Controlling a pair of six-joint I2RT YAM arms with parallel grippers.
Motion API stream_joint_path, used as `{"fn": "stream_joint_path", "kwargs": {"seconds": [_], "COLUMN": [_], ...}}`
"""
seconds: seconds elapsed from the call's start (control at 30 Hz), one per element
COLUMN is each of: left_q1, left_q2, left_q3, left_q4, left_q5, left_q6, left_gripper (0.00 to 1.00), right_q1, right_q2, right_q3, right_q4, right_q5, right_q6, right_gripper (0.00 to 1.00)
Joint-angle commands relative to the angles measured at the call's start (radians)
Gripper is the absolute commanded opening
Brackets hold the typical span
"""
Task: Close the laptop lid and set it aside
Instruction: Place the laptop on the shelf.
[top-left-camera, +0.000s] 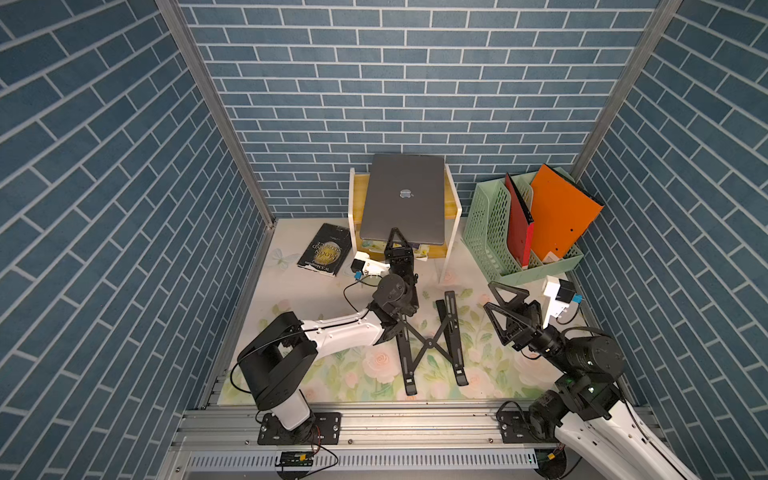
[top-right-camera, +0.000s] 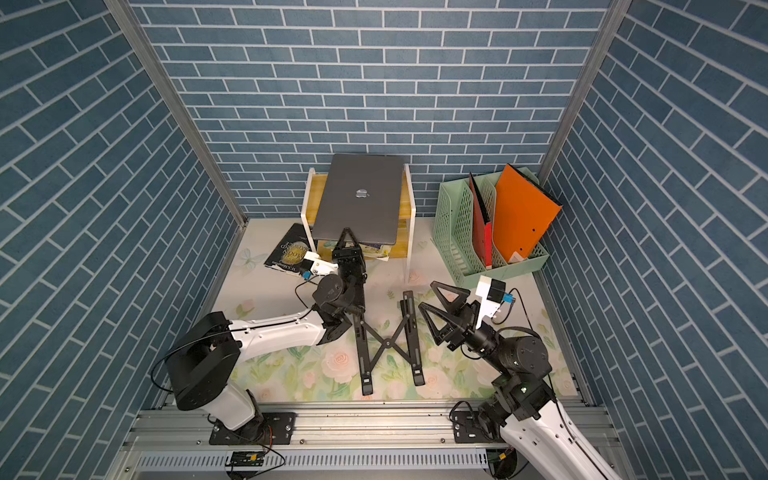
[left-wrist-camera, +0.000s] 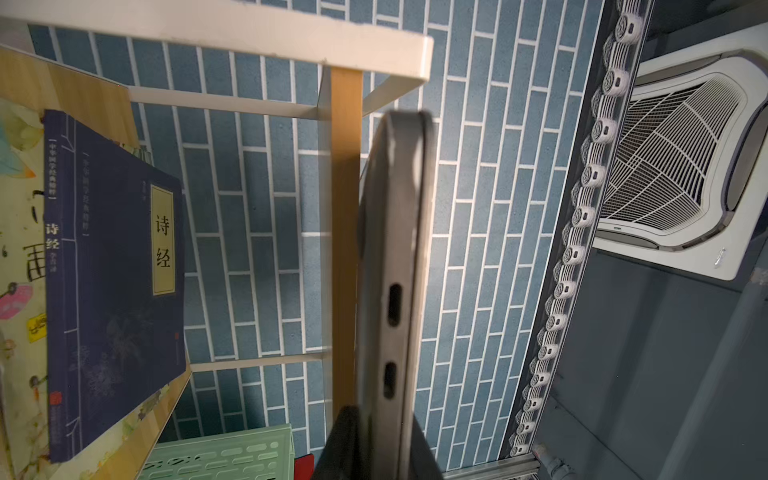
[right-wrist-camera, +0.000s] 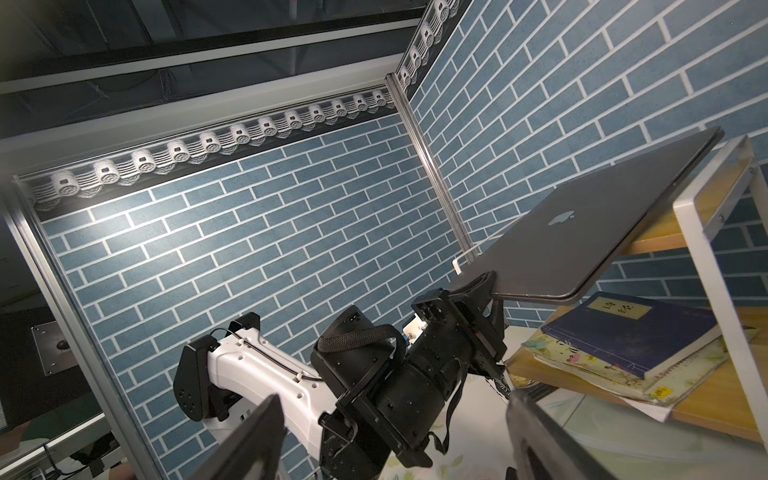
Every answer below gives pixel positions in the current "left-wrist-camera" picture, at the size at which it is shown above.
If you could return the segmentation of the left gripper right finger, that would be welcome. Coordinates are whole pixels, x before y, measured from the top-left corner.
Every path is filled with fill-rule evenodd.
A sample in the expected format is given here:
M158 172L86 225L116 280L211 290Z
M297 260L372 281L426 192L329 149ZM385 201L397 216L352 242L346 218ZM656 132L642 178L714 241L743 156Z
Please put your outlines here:
M443 474L422 431L411 434L409 480L442 480Z

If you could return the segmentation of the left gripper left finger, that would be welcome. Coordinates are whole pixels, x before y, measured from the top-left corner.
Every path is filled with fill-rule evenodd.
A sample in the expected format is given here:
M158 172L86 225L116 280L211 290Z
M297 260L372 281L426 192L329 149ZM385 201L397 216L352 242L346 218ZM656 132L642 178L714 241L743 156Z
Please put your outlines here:
M332 426L312 480L353 480L362 478L359 446L359 409L343 407Z

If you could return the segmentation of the grey laptop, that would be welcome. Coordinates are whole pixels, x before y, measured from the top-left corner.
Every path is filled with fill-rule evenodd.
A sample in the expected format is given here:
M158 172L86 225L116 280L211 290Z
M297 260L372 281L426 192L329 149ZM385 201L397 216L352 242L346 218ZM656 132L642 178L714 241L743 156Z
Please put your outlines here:
M357 399L367 479L409 476L435 169L431 115L387 112L358 212Z

